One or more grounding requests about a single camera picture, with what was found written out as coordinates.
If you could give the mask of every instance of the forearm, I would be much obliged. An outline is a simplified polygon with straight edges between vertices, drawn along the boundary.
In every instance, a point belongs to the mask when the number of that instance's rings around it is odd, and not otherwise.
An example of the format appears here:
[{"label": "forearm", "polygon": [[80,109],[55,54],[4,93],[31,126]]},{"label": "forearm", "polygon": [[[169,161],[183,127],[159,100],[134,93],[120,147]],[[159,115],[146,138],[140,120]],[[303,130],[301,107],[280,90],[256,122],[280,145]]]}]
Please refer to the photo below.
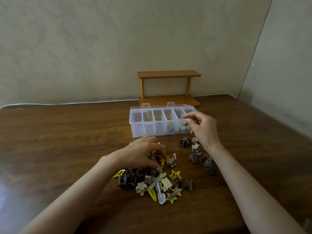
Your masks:
[{"label": "forearm", "polygon": [[231,190],[251,233],[305,233],[286,210],[222,146],[211,157]]},{"label": "forearm", "polygon": [[118,161],[108,156],[102,157],[20,233],[74,233],[116,170]]}]

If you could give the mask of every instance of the person's left hand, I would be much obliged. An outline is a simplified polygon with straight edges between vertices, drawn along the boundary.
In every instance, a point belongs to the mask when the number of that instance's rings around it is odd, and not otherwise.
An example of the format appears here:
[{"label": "person's left hand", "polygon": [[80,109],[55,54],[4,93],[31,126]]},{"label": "person's left hand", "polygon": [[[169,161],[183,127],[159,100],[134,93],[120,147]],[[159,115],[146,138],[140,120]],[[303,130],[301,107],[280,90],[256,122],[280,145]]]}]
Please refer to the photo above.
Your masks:
[{"label": "person's left hand", "polygon": [[154,160],[148,158],[148,154],[156,150],[156,153],[166,158],[165,149],[158,143],[157,138],[145,135],[142,138],[137,139],[123,149],[119,149],[110,154],[118,159],[118,163],[121,168],[142,168],[150,167],[156,169],[159,173],[162,173],[161,166]]}]

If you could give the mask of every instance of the small wooden stand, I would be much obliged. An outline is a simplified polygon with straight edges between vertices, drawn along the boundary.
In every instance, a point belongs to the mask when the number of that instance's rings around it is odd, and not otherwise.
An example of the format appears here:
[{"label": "small wooden stand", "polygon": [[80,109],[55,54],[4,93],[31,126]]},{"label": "small wooden stand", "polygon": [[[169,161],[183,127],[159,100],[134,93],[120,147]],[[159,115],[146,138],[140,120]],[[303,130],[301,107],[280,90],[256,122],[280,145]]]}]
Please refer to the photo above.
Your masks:
[{"label": "small wooden stand", "polygon": [[[140,106],[142,103],[149,103],[150,106],[167,105],[167,102],[175,102],[175,104],[187,104],[194,107],[200,105],[190,94],[192,77],[200,77],[201,74],[195,70],[174,70],[174,71],[144,71],[138,72],[138,78],[141,80],[141,95],[139,98]],[[186,87],[186,95],[144,97],[144,80],[145,79],[161,79],[161,78],[188,78]]]}]

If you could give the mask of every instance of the plastic organizer box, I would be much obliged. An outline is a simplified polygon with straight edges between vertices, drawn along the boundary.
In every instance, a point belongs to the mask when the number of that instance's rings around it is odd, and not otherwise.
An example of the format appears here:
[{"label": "plastic organizer box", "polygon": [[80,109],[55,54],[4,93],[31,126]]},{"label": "plastic organizer box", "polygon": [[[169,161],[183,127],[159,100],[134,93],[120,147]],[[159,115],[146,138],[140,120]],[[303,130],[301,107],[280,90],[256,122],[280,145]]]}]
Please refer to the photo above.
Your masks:
[{"label": "plastic organizer box", "polygon": [[131,124],[132,136],[143,137],[190,133],[191,127],[184,126],[186,119],[183,115],[196,111],[190,105],[175,105],[168,102],[167,106],[150,106],[149,103],[141,107],[131,107],[129,124]]}]

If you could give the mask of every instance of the hand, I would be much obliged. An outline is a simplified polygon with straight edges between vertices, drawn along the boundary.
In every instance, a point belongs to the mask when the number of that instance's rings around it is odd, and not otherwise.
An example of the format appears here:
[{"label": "hand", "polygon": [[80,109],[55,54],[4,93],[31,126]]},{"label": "hand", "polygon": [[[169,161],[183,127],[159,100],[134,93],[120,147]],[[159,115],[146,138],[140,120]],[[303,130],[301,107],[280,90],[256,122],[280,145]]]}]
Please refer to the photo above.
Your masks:
[{"label": "hand", "polygon": [[216,130],[215,119],[199,111],[187,113],[182,117],[187,118],[184,125],[191,126],[191,134],[195,134],[196,138],[204,146],[207,152],[214,148],[222,147],[218,132]]},{"label": "hand", "polygon": [[162,173],[161,166],[148,158],[148,154],[152,150],[156,150],[156,153],[166,158],[166,152],[163,146],[158,143],[156,137],[150,137],[149,135],[137,139],[123,149],[111,153],[109,156],[116,158],[122,169],[150,167]]}]

